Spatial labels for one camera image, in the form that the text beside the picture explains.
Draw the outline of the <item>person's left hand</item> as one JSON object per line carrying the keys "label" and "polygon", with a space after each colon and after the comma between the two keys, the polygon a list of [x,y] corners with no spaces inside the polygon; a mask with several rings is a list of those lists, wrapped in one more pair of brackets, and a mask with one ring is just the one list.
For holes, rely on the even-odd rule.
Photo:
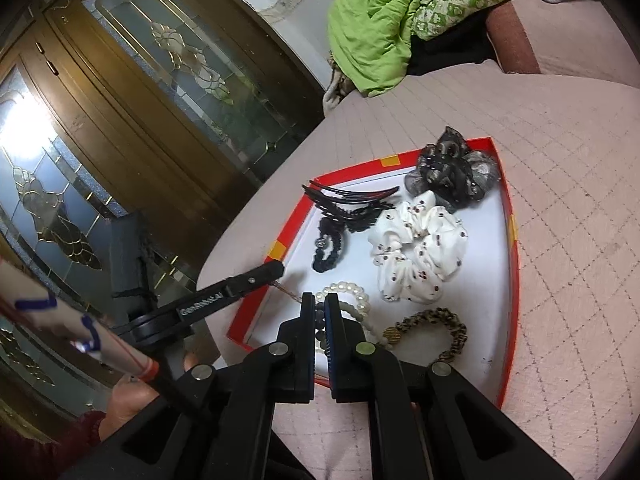
{"label": "person's left hand", "polygon": [[131,375],[122,375],[112,389],[105,417],[100,422],[100,440],[111,437],[157,397],[158,393],[145,382]]}

